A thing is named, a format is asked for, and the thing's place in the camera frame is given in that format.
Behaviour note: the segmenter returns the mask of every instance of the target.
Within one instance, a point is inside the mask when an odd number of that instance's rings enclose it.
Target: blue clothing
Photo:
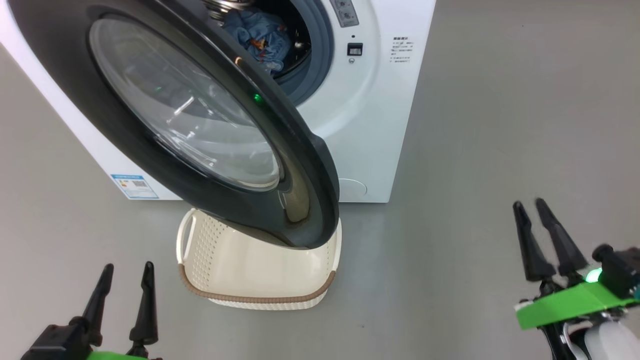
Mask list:
[[[274,75],[284,68],[284,59],[291,48],[287,27],[282,19],[258,9],[231,10],[222,28],[230,33],[262,68]]]

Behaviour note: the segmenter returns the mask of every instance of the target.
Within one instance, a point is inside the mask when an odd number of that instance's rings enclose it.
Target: open door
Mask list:
[[[339,187],[324,141],[222,29],[171,0],[9,4],[60,88],[171,191],[264,241],[330,239]]]

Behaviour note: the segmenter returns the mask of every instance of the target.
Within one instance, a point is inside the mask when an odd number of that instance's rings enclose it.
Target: white washing machine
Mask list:
[[[216,4],[279,16],[285,69],[260,68]],[[0,0],[0,41],[128,198],[315,246],[338,199],[389,200],[434,5]]]

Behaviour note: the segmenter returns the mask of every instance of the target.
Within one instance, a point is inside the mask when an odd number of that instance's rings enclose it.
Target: gray floor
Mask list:
[[[145,260],[158,282],[150,350],[165,359],[548,358],[512,308],[536,285],[524,280],[511,203],[545,197],[586,254],[638,244],[638,18],[631,0],[439,2],[392,200],[341,206],[329,294],[286,313],[190,294],[173,255],[189,206],[125,200],[2,51],[5,358],[78,315],[107,262],[104,348],[127,350]],[[639,320],[628,322],[636,333]]]

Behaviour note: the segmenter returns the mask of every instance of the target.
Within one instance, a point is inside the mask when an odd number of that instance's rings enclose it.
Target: laundry basket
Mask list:
[[[191,209],[180,223],[176,253],[187,288],[216,304],[299,310],[323,299],[335,277],[341,246],[340,222],[323,246],[288,249],[252,238]]]

